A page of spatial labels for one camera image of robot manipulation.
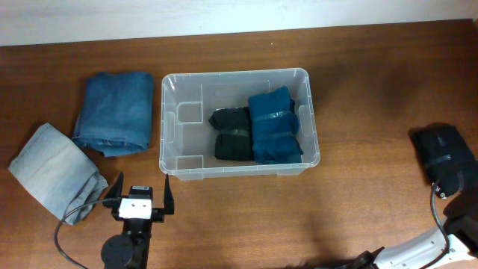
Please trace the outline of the light blue jeans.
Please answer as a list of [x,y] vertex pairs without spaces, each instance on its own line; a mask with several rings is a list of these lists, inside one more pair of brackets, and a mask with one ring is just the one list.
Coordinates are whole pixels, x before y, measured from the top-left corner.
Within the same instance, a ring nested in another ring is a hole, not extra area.
[[48,123],[35,131],[8,170],[58,219],[97,200],[108,186],[98,167]]

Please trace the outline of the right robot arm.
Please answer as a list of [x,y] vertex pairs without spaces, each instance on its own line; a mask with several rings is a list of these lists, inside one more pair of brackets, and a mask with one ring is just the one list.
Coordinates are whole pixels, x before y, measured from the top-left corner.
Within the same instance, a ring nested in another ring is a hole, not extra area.
[[365,251],[340,269],[415,269],[439,268],[453,262],[477,257],[477,204],[461,214],[440,221],[435,196],[438,185],[432,185],[430,208],[436,227],[395,247]]

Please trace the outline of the small black garment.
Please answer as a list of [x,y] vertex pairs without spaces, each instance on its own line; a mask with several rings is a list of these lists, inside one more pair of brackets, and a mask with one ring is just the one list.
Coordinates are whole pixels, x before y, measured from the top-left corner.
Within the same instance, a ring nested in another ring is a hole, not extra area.
[[252,124],[249,108],[216,110],[208,119],[217,131],[214,146],[216,159],[224,161],[253,161]]

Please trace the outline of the large black garment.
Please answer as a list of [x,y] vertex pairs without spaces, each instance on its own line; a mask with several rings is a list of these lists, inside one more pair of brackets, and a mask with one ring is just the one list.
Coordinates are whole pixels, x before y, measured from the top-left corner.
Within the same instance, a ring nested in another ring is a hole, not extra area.
[[442,199],[477,189],[477,158],[455,126],[412,129],[409,137],[436,195]]

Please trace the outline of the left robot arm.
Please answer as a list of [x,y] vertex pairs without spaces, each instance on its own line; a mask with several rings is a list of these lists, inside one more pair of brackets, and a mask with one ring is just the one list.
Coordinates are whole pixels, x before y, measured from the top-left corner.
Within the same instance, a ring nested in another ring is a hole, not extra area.
[[169,177],[165,177],[164,206],[152,206],[153,190],[135,185],[122,194],[124,174],[121,173],[107,192],[102,205],[111,210],[116,221],[122,222],[122,232],[110,237],[102,246],[101,258],[105,269],[146,269],[152,224],[162,223],[175,213]]

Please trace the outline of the teal blue garment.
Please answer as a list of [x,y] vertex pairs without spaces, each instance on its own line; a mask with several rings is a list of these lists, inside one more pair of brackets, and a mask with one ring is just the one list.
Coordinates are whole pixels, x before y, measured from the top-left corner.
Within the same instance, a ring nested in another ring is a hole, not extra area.
[[297,140],[299,120],[295,101],[286,86],[248,99],[252,123],[252,150],[261,164],[294,164],[302,161]]

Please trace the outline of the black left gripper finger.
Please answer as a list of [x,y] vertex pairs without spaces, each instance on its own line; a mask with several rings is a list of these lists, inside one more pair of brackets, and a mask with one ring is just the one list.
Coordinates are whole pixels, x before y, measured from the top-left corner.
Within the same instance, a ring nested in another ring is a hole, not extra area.
[[115,181],[115,183],[111,186],[109,191],[104,196],[105,199],[120,198],[120,196],[122,194],[123,179],[124,179],[124,174],[123,174],[123,172],[120,172],[118,177],[117,177],[117,180]]
[[175,203],[173,198],[173,193],[170,188],[169,175],[165,176],[165,186],[164,186],[164,214],[174,214],[175,213]]

